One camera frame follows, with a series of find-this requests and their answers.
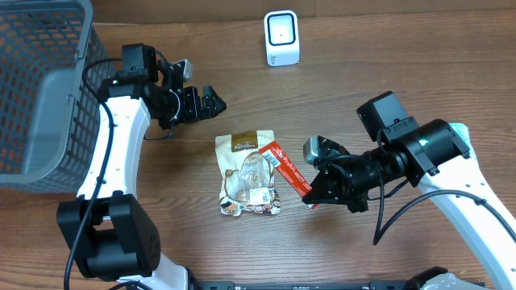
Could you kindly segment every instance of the food package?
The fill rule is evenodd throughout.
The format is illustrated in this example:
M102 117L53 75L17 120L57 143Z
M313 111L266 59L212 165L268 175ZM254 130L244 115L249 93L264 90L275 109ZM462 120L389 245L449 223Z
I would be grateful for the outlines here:
M218 195L223 214L242 211L279 214L274 167L258 152L274 140L271 130L255 130L215 138L215 153L223 182Z

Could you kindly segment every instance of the white label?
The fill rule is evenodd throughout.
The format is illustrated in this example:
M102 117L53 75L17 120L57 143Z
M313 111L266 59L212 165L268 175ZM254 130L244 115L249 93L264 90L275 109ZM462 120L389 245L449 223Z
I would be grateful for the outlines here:
M249 203L252 205L266 205L271 203L271 197L268 193L268 188L249 189Z
M265 160L267 160L275 168L280 166L280 161L276 158L276 156L274 156L274 154L270 150L265 151L262 155L264 156Z

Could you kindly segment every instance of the wood grain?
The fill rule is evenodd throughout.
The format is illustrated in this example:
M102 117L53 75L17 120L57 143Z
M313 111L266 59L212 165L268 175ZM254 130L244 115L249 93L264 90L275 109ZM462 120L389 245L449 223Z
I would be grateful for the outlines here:
M355 110L393 90L420 124L442 118L470 127L487 181L516 214L516 11L347 16L299 25L301 63L284 68L266 65L261 21L96 27L111 56L120 56L123 44L143 42L169 60L189 58L192 85L213 85L227 102L216 119L181 125L171 140L144 142L139 201L160 231L163 252L201 280L360 282L406 279L439 265L492 285L429 201L407 212L378 246L372 246L377 203L357 214L331 205L308 210L280 176L279 216L223 216L214 137L273 129L311 180L316 171L302 162L306 139L323 135L353 153L374 148ZM404 188L386 202L385 218L418 194ZM61 287L69 249L56 208L74 197L0 192L0 288ZM74 269L73 288L108 288Z
M263 19L272 10L299 17L516 8L512 0L92 0L97 23L195 23Z

